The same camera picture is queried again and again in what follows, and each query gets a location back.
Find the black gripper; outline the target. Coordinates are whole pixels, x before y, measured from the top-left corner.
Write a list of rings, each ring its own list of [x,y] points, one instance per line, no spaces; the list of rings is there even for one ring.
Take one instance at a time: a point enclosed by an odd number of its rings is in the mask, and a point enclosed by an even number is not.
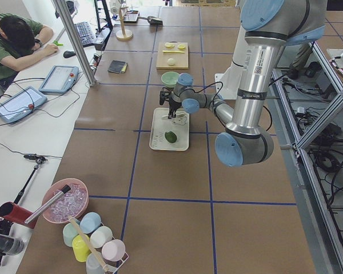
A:
[[[176,102],[172,96],[169,96],[169,113],[168,119],[176,118],[176,111],[182,106],[181,102]]]

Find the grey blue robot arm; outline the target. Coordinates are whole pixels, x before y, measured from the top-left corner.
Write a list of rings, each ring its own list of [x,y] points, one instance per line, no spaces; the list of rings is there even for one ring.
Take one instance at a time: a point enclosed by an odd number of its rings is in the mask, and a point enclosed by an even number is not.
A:
[[[196,93],[192,76],[183,73],[173,91],[160,96],[160,101],[169,102],[168,117],[175,118],[179,108],[189,114],[207,108],[225,126],[225,132],[215,140],[215,151],[223,164],[235,167],[267,160],[274,144],[258,123],[272,70],[284,47],[322,37],[326,7],[326,1],[245,1],[240,20],[248,47],[234,107],[218,94]]]

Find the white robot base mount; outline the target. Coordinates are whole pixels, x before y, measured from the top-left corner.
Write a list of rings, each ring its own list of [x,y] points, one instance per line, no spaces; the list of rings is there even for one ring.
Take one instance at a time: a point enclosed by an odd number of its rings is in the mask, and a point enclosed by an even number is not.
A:
[[[216,92],[223,99],[233,99],[233,85],[231,78],[231,68],[227,68],[224,73],[215,74]]]

